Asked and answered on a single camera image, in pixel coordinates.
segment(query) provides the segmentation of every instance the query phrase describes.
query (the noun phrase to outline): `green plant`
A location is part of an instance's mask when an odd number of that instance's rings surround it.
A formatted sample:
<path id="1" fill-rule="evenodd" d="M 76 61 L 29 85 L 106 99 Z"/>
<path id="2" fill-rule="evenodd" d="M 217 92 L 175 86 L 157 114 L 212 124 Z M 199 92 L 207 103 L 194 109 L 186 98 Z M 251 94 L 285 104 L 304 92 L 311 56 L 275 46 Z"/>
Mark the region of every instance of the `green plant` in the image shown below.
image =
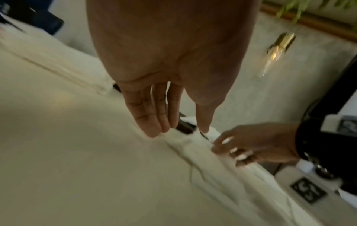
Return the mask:
<path id="1" fill-rule="evenodd" d="M 295 18 L 293 19 L 293 23 L 296 23 L 300 19 L 301 14 L 307 9 L 310 2 L 311 0 L 288 0 L 280 9 L 280 11 L 276 14 L 276 16 L 280 18 L 285 12 L 289 11 L 294 7 L 297 7 L 298 12 Z M 322 0 L 319 8 L 325 8 L 330 2 L 331 0 Z M 336 0 L 334 6 L 343 7 L 344 10 L 348 10 L 353 6 L 357 6 L 357 0 Z M 353 26 L 353 29 L 357 31 L 357 24 Z"/>

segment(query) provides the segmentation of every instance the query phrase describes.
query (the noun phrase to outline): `hand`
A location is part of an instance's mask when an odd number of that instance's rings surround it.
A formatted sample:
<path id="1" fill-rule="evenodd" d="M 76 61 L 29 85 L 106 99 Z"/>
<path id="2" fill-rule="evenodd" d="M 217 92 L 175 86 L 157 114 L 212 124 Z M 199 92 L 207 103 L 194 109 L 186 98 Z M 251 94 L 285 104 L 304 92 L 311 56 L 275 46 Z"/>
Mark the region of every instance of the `hand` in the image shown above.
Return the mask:
<path id="1" fill-rule="evenodd" d="M 299 160 L 295 147 L 298 124 L 266 123 L 237 126 L 221 134 L 214 142 L 212 151 L 216 154 L 228 153 L 233 159 L 247 151 L 253 151 L 246 159 L 237 161 L 236 166 L 253 162 L 290 162 Z"/>
<path id="2" fill-rule="evenodd" d="M 199 129 L 208 132 L 259 7 L 260 0 L 87 0 L 96 51 L 149 137 L 177 127 L 184 89 Z"/>

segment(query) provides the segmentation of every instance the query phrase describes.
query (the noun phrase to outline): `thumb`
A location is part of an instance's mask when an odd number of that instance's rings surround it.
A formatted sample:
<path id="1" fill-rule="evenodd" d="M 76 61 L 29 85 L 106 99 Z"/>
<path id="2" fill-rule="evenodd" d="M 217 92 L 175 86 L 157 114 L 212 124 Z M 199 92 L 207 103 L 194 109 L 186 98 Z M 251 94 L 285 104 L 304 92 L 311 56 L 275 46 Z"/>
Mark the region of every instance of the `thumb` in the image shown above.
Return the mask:
<path id="1" fill-rule="evenodd" d="M 197 126 L 201 132 L 208 133 L 216 108 L 215 106 L 200 106 L 196 104 Z"/>

